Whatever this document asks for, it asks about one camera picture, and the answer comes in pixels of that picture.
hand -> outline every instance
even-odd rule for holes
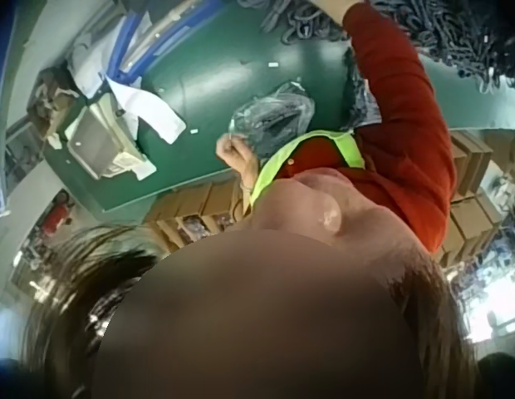
[[[245,187],[253,189],[259,176],[259,160],[239,135],[223,135],[217,141],[217,156],[238,172]]]
[[[363,0],[310,0],[315,6],[331,17],[335,22],[342,26],[342,20],[348,10]]]

green workbench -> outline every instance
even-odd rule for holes
[[[215,142],[227,130],[233,111],[288,80],[301,79],[316,102],[311,128],[337,129],[345,44],[309,41],[284,46],[281,28],[260,33],[262,18],[263,12],[229,4],[146,74],[144,87],[157,92],[188,126],[173,145],[148,126],[140,127],[139,146],[158,168],[146,180],[138,181],[133,173],[94,180],[65,146],[47,150],[47,161],[77,200],[101,219],[126,219],[130,213],[146,212],[157,194],[223,172]],[[271,68],[269,62],[279,67]],[[429,60],[425,64],[450,127],[515,128],[515,91],[481,95],[474,81],[459,79]],[[193,129],[199,133],[190,134]]]

yellow safety vest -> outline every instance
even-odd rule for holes
[[[277,172],[280,171],[282,165],[286,160],[289,159],[289,157],[300,145],[300,143],[302,143],[304,140],[309,140],[318,136],[327,137],[328,139],[335,141],[335,145],[337,146],[339,152],[349,167],[357,169],[365,168],[365,160],[363,160],[363,156],[359,151],[359,147],[357,146],[351,131],[347,133],[337,131],[312,131],[310,133],[306,133],[305,135],[301,135],[295,140],[285,144],[276,154],[272,156],[270,160],[268,160],[265,166],[263,166],[263,169],[257,178],[252,195],[250,196],[251,206],[254,205],[263,190],[265,190],[265,188],[272,183],[277,175]]]

clear plastic bag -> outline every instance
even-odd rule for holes
[[[305,134],[314,114],[315,102],[300,83],[289,81],[271,95],[237,109],[228,132],[242,135],[256,156],[267,160]]]

red object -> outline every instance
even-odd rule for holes
[[[64,204],[57,204],[42,222],[42,231],[47,237],[54,235],[62,222],[69,216],[69,209]]]
[[[352,7],[344,28],[383,120],[356,130],[367,170],[347,168],[330,140],[314,138],[302,142],[277,178],[338,169],[363,195],[399,215],[434,253],[444,240],[455,170],[433,87],[407,36],[370,5]]]

